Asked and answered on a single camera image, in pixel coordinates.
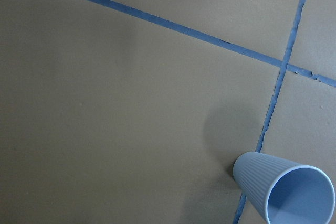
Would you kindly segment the light blue ribbed cup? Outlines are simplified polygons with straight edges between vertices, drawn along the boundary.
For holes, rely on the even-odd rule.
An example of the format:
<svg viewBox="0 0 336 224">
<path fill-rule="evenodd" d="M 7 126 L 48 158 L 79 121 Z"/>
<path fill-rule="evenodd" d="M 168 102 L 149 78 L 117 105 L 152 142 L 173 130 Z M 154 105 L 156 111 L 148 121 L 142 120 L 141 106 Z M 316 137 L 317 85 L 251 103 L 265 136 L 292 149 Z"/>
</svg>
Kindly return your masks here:
<svg viewBox="0 0 336 224">
<path fill-rule="evenodd" d="M 329 223 L 334 213 L 332 181 L 314 166 L 247 152 L 233 177 L 266 223 Z"/>
</svg>

